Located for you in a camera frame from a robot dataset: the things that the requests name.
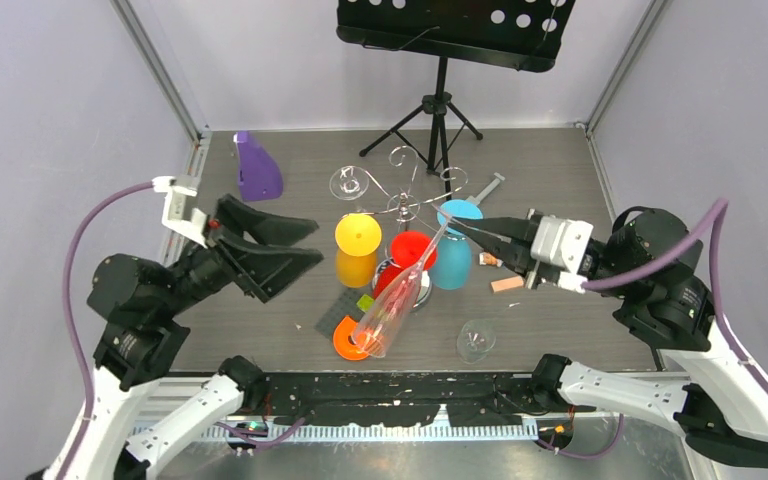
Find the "blue plastic wine glass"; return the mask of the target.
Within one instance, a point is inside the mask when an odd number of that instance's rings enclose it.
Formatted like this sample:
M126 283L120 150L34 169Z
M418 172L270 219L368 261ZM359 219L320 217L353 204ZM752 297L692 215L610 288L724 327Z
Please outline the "blue plastic wine glass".
M449 200L440 209L452 218L483 218L480 208L468 200ZM458 225L454 219L448 223L446 233L437 244L437 257L429 271L432 284L443 290L462 288L472 267L471 246L469 240L456 230Z

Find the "yellow plastic wine glass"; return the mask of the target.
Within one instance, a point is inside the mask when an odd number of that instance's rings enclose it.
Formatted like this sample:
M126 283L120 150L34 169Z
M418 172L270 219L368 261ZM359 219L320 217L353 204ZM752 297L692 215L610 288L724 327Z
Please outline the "yellow plastic wine glass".
M379 223L368 214L347 214L337 223L334 236L338 248L337 279L349 288L368 285L375 273L382 241Z

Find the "red plastic wine glass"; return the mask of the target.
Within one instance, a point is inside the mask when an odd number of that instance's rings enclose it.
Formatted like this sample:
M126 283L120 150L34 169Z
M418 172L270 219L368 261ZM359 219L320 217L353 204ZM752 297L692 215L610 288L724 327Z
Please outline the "red plastic wine glass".
M424 254L432 238L419 231L405 231L397 234L390 244L388 266L382 270L373 286L372 297L380 293L406 268L413 266Z

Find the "chrome wine glass rack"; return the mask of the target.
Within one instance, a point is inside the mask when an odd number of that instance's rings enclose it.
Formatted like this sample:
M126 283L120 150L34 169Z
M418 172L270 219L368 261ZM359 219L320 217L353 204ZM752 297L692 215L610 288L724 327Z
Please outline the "chrome wine glass rack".
M420 167L425 165L425 162L422 161L419 157L419 153L410 146L402 145L399 147L394 148L389 156L388 161L393 167L401 167L406 161L413 162L414 166L411 172L410 180L407 183L405 187L400 187L398 192L395 192L390 194L387 192L387 190L380 184L380 182L367 170L371 183L374 184L385 196L388 197L388 203L387 206L384 208L384 210L381 211L373 211L373 212L361 212L358 211L358 213L364 213L368 215L393 215L397 224L397 234L410 231L410 227L412 225L411 222L419 222L422 225L426 226L427 228L431 228L429 225L424 223L419 218L419 212L421 210L421 207L423 205L429 205L433 204L438 201L443 201L447 197L448 194L442 194L438 195L436 197L429 197L425 200L418 200L416 196L412 194L413 185L415 184L417 172L420 170ZM450 181L452 183L455 183L455 187L453 188L452 192L457 193L461 189L464 188L468 184L468 174L465 170L459 168L459 167L446 167L442 170L442 173L435 174L432 173L432 176L436 176L439 178L439 180L443 183L445 181ZM376 267L375 274L371 280L372 289L375 285L375 281L377 280L378 274L384 270L388 264L389 260L391 259L390 255L390 244L384 247L384 260ZM427 272L427 269L423 271L422 277L421 277L421 286L418 294L418 298L416 300L415 305L413 306L412 311L415 311L419 308L421 308L430 298L431 293L433 290L432 282L429 276L429 273Z

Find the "clear wine glass with label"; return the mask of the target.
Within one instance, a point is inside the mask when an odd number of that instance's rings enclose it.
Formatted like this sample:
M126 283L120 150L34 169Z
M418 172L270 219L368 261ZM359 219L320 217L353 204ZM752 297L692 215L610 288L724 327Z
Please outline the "clear wine glass with label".
M416 262L406 267L385 287L351 334L358 349L370 357L386 356L398 336L404 319L416 303L425 264L446 233L452 219L451 214L442 210L440 213L444 221L423 253Z

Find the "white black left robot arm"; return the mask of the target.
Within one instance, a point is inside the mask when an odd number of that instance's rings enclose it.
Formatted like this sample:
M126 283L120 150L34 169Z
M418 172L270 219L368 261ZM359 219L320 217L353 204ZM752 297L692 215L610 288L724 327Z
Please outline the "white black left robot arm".
M187 241L175 263L115 254L95 271L87 303L106 326L93 354L91 390L40 479L154 479L215 422L265 405L264 373L234 356L148 431L132 431L189 335L176 317L228 285L261 302L280 295L321 262L320 251L301 246L317 223L261 212L229 195L206 214L192 197L175 193L166 196L163 223Z

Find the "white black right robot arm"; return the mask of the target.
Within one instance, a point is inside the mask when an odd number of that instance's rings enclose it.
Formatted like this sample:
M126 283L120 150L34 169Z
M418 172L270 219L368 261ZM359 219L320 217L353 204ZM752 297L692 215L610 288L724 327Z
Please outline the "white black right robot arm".
M727 322L715 278L696 268L716 254L727 205L694 227L660 208L634 206L606 241L584 221L531 211L523 219L455 217L453 230L519 275L528 288L550 284L619 301L613 316L652 351L678 364L683 382L609 374L557 354L542 356L529 387L544 410L593 407L659 426L718 463L768 469L768 375Z

